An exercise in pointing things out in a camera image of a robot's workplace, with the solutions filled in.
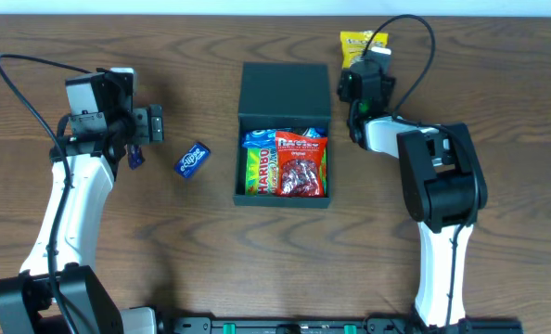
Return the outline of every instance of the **red snack package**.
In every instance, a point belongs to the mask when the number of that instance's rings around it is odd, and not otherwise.
[[[323,154],[326,145],[327,138],[309,138],[283,131],[275,133],[280,180],[276,190],[278,196],[325,196]]]

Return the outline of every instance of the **wood grain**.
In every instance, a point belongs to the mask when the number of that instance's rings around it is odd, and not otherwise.
[[[100,228],[97,275],[120,308],[156,303],[217,316],[363,316],[407,312],[419,241],[397,161],[353,145],[334,98],[328,210],[232,203],[243,61],[324,62],[340,74],[341,30],[384,18],[0,16],[0,52],[88,69],[130,66],[136,103],[160,103],[166,142],[126,164]],[[465,122],[489,188],[468,246],[470,315],[517,316],[551,333],[551,19],[430,18],[437,58],[403,114]],[[429,50],[412,22],[390,29],[399,96]],[[72,73],[6,61],[51,123],[68,110]],[[212,155],[185,182],[172,166],[194,141]],[[51,187],[51,143],[0,78],[0,278],[38,234]]]

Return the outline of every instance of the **box lid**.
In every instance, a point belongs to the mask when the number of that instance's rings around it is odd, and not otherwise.
[[[327,65],[244,63],[238,115],[330,119]]]

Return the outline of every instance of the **open box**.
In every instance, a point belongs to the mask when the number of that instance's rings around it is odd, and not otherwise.
[[[245,195],[247,149],[245,133],[283,127],[321,127],[329,135],[331,101],[325,64],[245,63],[238,102],[238,149],[235,175],[235,205],[285,208],[326,208],[331,201],[327,140],[327,188],[322,198],[287,198]]]

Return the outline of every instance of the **wooden tabletop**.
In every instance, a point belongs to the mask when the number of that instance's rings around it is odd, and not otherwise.
[[[96,274],[119,308],[154,303],[216,316],[362,317],[407,313],[419,236],[397,160],[348,137],[332,100],[327,210],[235,207],[237,103],[244,61],[321,62],[332,92],[341,30],[384,18],[0,16],[0,52],[87,68],[134,67],[137,105],[162,104],[164,144],[123,162],[100,226]],[[469,126],[489,200],[468,244],[471,316],[516,316],[551,332],[551,19],[430,18],[437,57],[404,117]],[[398,98],[429,52],[414,22],[388,29]],[[52,126],[75,75],[6,60]],[[189,181],[173,164],[194,142],[210,159]],[[50,139],[0,78],[0,278],[17,274],[52,184]]]

